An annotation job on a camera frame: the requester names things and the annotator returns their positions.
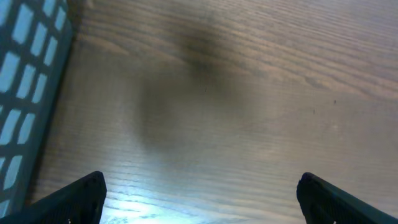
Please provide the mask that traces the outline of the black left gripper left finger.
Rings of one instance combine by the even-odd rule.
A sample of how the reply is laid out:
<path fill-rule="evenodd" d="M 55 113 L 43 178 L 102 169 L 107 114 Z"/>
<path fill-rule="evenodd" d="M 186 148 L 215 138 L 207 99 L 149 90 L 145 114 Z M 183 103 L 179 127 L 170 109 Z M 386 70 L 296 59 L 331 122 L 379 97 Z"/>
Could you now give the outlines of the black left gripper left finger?
<path fill-rule="evenodd" d="M 2 218 L 1 224 L 99 224 L 106 193 L 104 175 L 95 171 Z"/>

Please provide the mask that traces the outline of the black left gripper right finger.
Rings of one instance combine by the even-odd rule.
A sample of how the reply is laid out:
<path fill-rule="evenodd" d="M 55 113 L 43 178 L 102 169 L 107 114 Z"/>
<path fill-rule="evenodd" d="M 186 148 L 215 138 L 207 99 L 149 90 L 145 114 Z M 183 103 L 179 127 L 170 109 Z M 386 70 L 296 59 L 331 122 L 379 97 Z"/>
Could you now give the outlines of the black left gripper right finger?
<path fill-rule="evenodd" d="M 298 182 L 297 200 L 307 224 L 397 224 L 397 218 L 310 172 Z"/>

